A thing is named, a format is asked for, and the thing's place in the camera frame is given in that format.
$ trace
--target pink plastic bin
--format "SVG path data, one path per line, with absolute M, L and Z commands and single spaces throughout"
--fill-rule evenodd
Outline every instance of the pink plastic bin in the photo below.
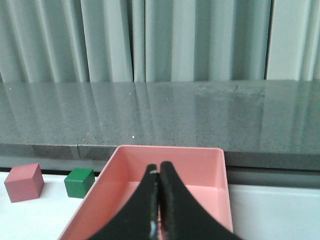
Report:
M 87 239 L 103 227 L 135 191 L 148 164 L 171 161 L 204 209 L 233 231 L 225 157 L 219 148 L 119 146 L 61 234 L 61 240 Z

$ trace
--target white table surface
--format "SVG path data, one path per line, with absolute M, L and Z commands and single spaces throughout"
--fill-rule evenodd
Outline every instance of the white table surface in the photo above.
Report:
M 62 175 L 43 175 L 39 199 L 11 203 L 0 172 L 0 239 L 55 240 L 81 203 Z M 245 240 L 314 240 L 320 236 L 320 189 L 229 185 L 234 232 Z

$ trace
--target white curtain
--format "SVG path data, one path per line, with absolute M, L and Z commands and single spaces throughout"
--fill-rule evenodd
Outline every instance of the white curtain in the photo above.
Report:
M 319 0 L 0 0 L 0 74 L 4 83 L 312 80 L 319 9 Z

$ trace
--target green block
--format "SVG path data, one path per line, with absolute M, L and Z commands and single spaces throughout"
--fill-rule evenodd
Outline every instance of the green block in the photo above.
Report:
M 65 189 L 70 198 L 83 199 L 94 182 L 94 171 L 88 168 L 75 168 L 64 179 Z

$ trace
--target cube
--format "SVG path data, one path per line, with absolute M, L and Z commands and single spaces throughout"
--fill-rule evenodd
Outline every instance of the cube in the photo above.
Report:
M 39 163 L 13 167 L 4 181 L 12 203 L 39 198 L 44 184 Z
M 64 179 L 65 189 L 70 198 L 83 199 L 94 182 L 94 171 L 89 168 L 75 168 Z

